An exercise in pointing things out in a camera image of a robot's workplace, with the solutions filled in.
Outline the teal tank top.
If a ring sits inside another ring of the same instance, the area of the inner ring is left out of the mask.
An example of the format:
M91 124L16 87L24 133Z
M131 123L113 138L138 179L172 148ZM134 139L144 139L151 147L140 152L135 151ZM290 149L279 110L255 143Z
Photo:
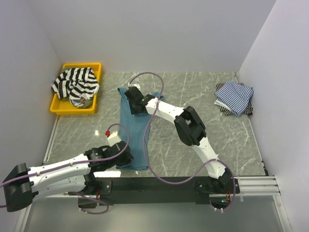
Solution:
M120 95L120 137L123 141L129 140L130 154L133 160L123 166L117 166L120 170L143 171L148 169L143 153L143 146L148 145L150 128L146 128L151 116L145 113L133 115L129 107L129 101L125 96L126 88L117 89Z

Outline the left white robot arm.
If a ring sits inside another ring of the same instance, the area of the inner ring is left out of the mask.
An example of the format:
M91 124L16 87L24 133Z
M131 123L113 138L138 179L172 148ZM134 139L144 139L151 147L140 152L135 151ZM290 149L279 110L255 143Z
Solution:
M123 142L92 148L74 158L58 163L27 167L16 165L4 179L4 191L8 212L19 211L34 201L64 192L84 195L96 194L100 184L94 174L113 166L130 163L133 156L129 146Z

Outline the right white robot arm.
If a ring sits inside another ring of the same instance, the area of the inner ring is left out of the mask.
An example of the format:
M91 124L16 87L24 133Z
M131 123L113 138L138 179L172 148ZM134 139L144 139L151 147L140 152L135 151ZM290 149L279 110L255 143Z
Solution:
M130 87L125 96L133 115L147 113L151 119L157 116L174 124L179 139L192 147L203 162L216 194L226 193L229 182L232 183L232 193L236 194L236 181L232 171L218 159L209 143L206 127L193 107L181 108L163 102L153 95L143 96L137 87Z

